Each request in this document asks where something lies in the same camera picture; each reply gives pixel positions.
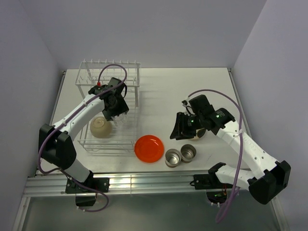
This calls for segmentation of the beige plate with black spot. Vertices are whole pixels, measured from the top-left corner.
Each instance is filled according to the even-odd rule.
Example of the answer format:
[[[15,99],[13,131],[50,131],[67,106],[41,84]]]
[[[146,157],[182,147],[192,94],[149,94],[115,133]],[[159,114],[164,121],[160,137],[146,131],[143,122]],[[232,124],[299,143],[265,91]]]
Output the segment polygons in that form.
[[[191,138],[191,140],[193,140],[193,141],[199,140],[205,135],[205,133],[206,133],[206,130],[204,128],[198,129],[196,131],[196,135],[193,138]]]

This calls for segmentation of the steel cup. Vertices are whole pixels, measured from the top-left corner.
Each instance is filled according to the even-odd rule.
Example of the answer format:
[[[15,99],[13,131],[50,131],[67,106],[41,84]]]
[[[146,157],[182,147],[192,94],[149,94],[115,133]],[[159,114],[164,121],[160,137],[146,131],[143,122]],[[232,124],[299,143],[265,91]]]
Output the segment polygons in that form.
[[[176,149],[169,149],[165,153],[165,164],[174,168],[181,162],[181,153]]]
[[[190,163],[196,155],[196,149],[191,144],[185,144],[181,147],[180,153],[182,162]]]

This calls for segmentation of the clear plastic cup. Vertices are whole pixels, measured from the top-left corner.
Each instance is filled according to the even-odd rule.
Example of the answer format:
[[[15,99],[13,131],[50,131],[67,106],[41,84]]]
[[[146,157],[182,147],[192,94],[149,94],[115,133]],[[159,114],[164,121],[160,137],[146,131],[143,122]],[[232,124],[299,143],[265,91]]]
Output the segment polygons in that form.
[[[126,121],[127,121],[127,114],[123,113],[123,114],[120,114],[120,115],[116,115],[113,117],[113,123],[116,127],[121,127],[123,126]]]

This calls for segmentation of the floral ceramic bowl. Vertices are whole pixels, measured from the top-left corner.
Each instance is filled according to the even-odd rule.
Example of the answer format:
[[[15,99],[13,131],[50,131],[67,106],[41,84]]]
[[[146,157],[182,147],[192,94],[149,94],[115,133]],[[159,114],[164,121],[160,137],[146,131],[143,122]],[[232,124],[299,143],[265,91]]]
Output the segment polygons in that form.
[[[112,124],[105,117],[95,117],[90,123],[90,132],[96,138],[107,138],[112,132]]]

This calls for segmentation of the orange plastic plate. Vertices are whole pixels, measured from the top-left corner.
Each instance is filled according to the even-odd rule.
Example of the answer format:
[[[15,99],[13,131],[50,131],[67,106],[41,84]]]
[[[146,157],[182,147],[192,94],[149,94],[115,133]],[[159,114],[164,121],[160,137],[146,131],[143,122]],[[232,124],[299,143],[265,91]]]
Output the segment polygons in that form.
[[[162,141],[154,135],[144,135],[134,145],[136,157],[145,163],[157,162],[163,156],[164,151]]]

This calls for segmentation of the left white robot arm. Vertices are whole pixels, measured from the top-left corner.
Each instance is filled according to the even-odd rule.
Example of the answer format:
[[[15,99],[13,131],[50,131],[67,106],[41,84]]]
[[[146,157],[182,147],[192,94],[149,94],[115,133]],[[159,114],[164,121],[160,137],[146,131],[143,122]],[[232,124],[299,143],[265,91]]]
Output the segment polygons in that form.
[[[82,192],[94,186],[93,173],[77,159],[73,141],[77,134],[99,112],[107,121],[129,111],[124,97],[127,86],[124,81],[111,78],[106,85],[95,85],[81,103],[68,115],[53,125],[43,125],[39,130],[38,160],[42,159],[64,171],[77,181]]]

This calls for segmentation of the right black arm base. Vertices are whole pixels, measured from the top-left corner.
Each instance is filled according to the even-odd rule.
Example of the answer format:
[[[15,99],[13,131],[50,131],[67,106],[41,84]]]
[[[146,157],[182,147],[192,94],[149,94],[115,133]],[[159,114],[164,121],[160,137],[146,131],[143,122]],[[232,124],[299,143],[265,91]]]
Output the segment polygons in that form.
[[[190,185],[196,190],[231,189],[232,184],[221,183],[215,175],[225,165],[225,163],[220,162],[211,167],[206,174],[193,175],[193,180],[190,182]]]

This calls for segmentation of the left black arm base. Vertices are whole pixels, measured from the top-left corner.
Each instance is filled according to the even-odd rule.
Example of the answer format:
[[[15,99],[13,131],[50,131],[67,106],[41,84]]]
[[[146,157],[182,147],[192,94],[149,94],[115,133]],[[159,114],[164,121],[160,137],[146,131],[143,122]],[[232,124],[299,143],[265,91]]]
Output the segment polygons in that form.
[[[99,212],[105,210],[109,204],[109,198],[106,195],[109,191],[109,182],[109,178],[92,178],[90,185],[86,186],[73,178],[68,178],[65,193],[75,195],[77,209],[89,213]],[[106,199],[105,205],[102,208],[90,209],[96,203],[98,195]]]

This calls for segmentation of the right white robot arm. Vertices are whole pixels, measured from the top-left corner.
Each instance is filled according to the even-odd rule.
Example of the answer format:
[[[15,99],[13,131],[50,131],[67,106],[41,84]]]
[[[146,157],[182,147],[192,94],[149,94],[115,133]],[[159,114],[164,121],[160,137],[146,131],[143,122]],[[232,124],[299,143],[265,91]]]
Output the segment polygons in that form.
[[[291,167],[266,153],[254,140],[240,129],[234,116],[225,108],[217,110],[205,95],[182,101],[187,113],[178,112],[171,139],[188,140],[198,130],[208,130],[225,141],[249,166],[249,171],[217,163],[205,175],[195,175],[195,189],[217,189],[223,184],[246,189],[259,203],[266,205],[286,188]]]

